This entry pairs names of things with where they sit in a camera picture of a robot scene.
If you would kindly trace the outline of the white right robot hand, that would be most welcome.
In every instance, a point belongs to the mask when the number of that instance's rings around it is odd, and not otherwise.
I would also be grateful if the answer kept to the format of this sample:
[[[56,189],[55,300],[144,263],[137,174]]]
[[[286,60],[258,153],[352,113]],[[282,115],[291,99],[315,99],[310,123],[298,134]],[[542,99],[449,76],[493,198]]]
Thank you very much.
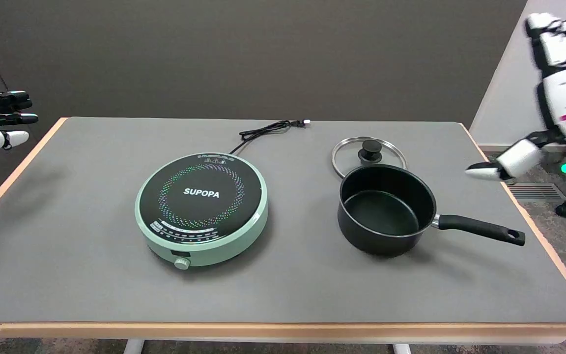
[[[525,32],[541,73],[536,96],[544,130],[516,141],[494,161],[470,165],[465,170],[470,177],[510,180],[539,164],[543,147],[566,146],[566,19],[549,13],[532,13],[525,20]]]

